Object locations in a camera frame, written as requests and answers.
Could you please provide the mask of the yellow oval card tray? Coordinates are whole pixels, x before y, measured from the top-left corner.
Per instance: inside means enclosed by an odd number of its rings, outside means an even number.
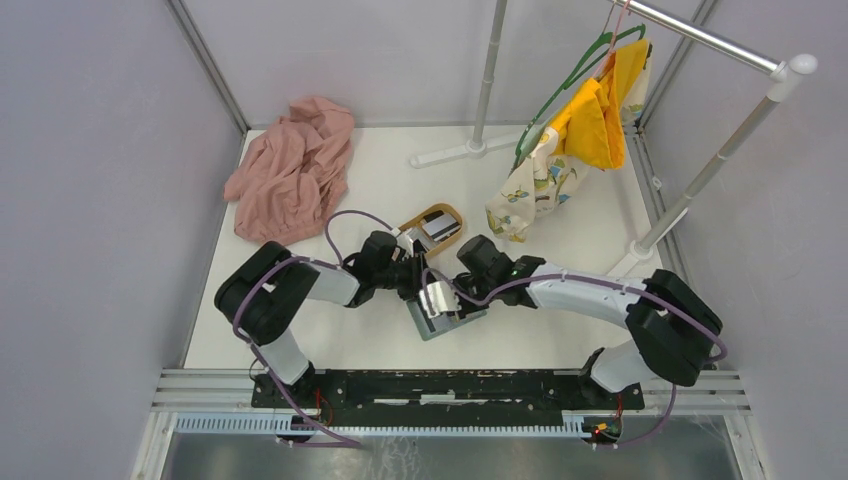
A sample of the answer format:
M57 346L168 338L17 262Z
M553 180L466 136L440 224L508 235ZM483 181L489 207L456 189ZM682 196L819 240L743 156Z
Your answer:
M437 203L402 224L396 238L409 253L432 259L453 245L464 227L463 217L453 206Z

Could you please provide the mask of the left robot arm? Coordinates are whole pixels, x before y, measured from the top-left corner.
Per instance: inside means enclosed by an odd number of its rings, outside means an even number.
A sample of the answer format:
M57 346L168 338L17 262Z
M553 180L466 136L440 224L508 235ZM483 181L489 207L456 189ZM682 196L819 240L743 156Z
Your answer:
M421 251L408 251L392 234L374 231L359 251L337 265L296 256L275 241L262 245L219 287L214 306L233 332L254 348L278 378L275 392L290 407L314 394L314 365L303 353L291 323L307 300L358 308L378 290L413 301L428 266Z

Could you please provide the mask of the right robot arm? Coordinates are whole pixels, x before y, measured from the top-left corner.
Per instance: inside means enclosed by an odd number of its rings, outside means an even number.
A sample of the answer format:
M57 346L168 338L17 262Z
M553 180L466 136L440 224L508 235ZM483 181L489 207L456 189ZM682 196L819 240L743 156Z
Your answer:
M563 310L622 327L629 340L593 352L577 382L580 400L602 408L617 393L661 378L691 387L702 369L723 359L723 323L676 273L614 278L569 271L541 257L512 260L484 235L467 241L457 258L465 267L453 283L461 303L484 310L492 302Z

